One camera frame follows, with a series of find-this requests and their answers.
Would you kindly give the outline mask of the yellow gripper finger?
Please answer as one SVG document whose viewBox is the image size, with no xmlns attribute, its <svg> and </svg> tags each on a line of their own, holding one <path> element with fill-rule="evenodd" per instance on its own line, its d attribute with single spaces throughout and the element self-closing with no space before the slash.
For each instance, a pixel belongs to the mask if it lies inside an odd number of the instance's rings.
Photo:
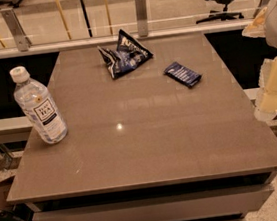
<svg viewBox="0 0 277 221">
<path fill-rule="evenodd" d="M 261 122 L 271 121 L 277 116 L 277 56 L 266 58 L 260 70 L 254 115 Z"/>
<path fill-rule="evenodd" d="M 242 35 L 244 37 L 251 37 L 251 38 L 264 38 L 265 37 L 265 15 L 266 15 L 266 7 L 263 7 L 263 9 L 261 9 L 259 11 L 259 13 L 255 16 L 255 18 L 253 19 L 253 21 L 248 24 L 248 26 L 246 26 L 243 31 L 242 31 Z"/>
</svg>

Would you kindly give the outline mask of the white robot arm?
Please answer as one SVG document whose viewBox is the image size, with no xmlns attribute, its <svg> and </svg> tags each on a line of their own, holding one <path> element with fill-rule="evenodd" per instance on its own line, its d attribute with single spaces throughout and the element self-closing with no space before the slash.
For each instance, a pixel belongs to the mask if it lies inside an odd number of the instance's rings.
<svg viewBox="0 0 277 221">
<path fill-rule="evenodd" d="M 277 48 L 277 0 L 270 0 L 243 29 L 242 35 L 265 38 L 268 45 Z M 277 116 L 277 56 L 266 58 L 260 70 L 254 115 L 259 121 L 271 121 Z"/>
</svg>

